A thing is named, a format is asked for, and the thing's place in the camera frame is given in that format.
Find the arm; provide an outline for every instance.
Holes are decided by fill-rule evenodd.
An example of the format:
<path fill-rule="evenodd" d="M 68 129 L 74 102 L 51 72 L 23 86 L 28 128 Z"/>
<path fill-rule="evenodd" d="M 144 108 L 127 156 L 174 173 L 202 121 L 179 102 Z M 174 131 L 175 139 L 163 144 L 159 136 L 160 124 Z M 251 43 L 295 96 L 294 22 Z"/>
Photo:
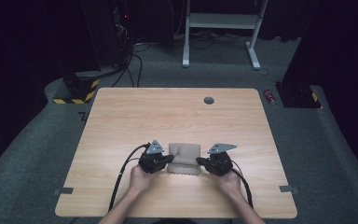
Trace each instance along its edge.
<path fill-rule="evenodd" d="M 265 223 L 255 210 L 245 201 L 241 193 L 241 180 L 234 172 L 230 171 L 226 175 L 217 176 L 211 174 L 212 178 L 218 183 L 220 190 L 234 204 L 235 209 L 240 214 L 241 219 L 247 224 Z"/>
<path fill-rule="evenodd" d="M 103 219 L 101 219 L 99 223 L 121 224 L 131 205 L 150 187 L 153 179 L 158 174 L 159 172 L 147 174 L 139 165 L 132 167 L 129 189 L 121 200 L 103 217 Z"/>

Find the round hole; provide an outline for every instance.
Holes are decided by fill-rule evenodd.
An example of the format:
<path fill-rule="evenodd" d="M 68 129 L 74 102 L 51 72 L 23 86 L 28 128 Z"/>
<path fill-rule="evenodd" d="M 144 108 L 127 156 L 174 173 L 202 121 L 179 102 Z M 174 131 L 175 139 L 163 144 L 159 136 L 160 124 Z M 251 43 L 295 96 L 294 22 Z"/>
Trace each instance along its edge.
<path fill-rule="evenodd" d="M 204 98 L 204 103 L 207 104 L 207 105 L 211 105 L 214 103 L 214 98 L 210 97 L 210 96 L 207 96 Z"/>

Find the hazard tape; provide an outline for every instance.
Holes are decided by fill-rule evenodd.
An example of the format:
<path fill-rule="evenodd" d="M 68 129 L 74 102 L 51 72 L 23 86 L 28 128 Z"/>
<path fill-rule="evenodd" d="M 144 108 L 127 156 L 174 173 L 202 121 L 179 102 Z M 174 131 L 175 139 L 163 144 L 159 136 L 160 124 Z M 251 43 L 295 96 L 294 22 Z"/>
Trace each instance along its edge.
<path fill-rule="evenodd" d="M 66 105 L 66 104 L 76 104 L 76 105 L 82 105 L 82 104 L 87 104 L 92 97 L 95 94 L 95 90 L 97 89 L 98 83 L 100 82 L 100 79 L 97 79 L 95 81 L 93 81 L 90 85 L 89 90 L 87 90 L 85 92 L 85 97 L 84 99 L 79 99 L 79 98 L 54 98 L 53 101 L 54 103 L 58 104 L 58 105 Z"/>

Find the metal frame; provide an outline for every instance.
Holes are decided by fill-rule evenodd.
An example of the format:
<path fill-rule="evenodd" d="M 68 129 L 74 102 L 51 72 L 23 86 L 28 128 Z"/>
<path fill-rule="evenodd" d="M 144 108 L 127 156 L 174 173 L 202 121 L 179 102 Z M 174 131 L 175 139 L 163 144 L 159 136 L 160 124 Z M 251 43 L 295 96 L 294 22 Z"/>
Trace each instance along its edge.
<path fill-rule="evenodd" d="M 249 56 L 251 58 L 252 66 L 254 70 L 259 70 L 261 66 L 255 54 L 255 41 L 257 40 L 257 35 L 260 30 L 260 26 L 263 21 L 264 13 L 266 11 L 268 2 L 269 0 L 263 0 L 259 13 L 255 16 L 249 16 L 249 15 L 234 15 L 234 14 L 191 13 L 190 12 L 191 0 L 187 0 L 186 33 L 185 33 L 185 44 L 183 49 L 183 67 L 190 66 L 190 56 L 189 56 L 190 55 L 190 46 L 189 46 L 190 27 L 213 27 L 213 28 L 231 28 L 231 29 L 253 29 L 254 31 L 252 34 L 252 39 L 250 42 L 246 42 L 246 49 L 249 52 Z M 212 21 L 211 18 L 214 17 L 219 17 L 219 19 L 221 20 Z"/>

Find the black device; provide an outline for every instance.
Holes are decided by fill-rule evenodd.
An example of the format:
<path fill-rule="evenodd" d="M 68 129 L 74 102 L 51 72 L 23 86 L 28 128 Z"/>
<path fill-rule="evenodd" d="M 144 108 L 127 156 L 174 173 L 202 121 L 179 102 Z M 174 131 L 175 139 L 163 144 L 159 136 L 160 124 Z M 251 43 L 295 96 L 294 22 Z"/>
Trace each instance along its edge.
<path fill-rule="evenodd" d="M 231 158 L 226 152 L 211 154 L 208 159 L 198 157 L 196 160 L 197 163 L 203 165 L 209 173 L 218 176 L 228 174 L 233 167 Z"/>
<path fill-rule="evenodd" d="M 153 174 L 164 169 L 167 163 L 172 161 L 173 155 L 163 156 L 161 152 L 147 154 L 146 149 L 138 163 L 146 173 Z"/>
<path fill-rule="evenodd" d="M 110 204 L 109 204 L 109 210 L 112 209 L 113 204 L 115 202 L 118 185 L 120 184 L 121 177 L 124 174 L 124 170 L 126 169 L 127 163 L 129 163 L 132 160 L 135 160 L 135 159 L 131 159 L 131 157 L 141 147 L 144 147 L 145 151 L 142 153 L 142 156 L 139 159 L 138 164 L 142 167 L 142 169 L 146 173 L 153 174 L 157 171 L 160 171 L 165 168 L 167 163 L 170 163 L 173 161 L 173 155 L 168 155 L 168 156 L 162 155 L 162 152 L 164 151 L 164 149 L 162 148 L 162 146 L 159 144 L 159 142 L 157 140 L 153 140 L 153 142 L 151 144 L 147 143 L 147 144 L 138 146 L 136 149 L 134 149 L 132 151 L 132 153 L 130 154 L 130 156 L 124 161 L 124 164 L 121 167 L 120 172 L 118 173 L 115 188 L 113 190 L 112 198 L 111 198 Z"/>
<path fill-rule="evenodd" d="M 245 186 L 246 194 L 248 197 L 248 203 L 253 208 L 253 201 L 252 201 L 252 192 L 249 188 L 248 183 L 246 182 L 245 178 L 243 177 L 241 168 L 238 166 L 237 163 L 231 160 L 231 158 L 226 153 L 227 150 L 230 150 L 232 148 L 235 148 L 237 146 L 235 145 L 229 145 L 229 144 L 214 144 L 211 149 L 209 149 L 208 153 L 210 154 L 209 158 L 202 158 L 198 157 L 196 158 L 196 161 L 199 165 L 202 165 L 205 167 L 205 169 L 214 175 L 222 176 L 228 174 L 230 171 L 234 172 L 237 176 L 240 177 L 243 185 Z M 235 169 L 233 169 L 234 162 L 238 168 L 239 172 Z"/>

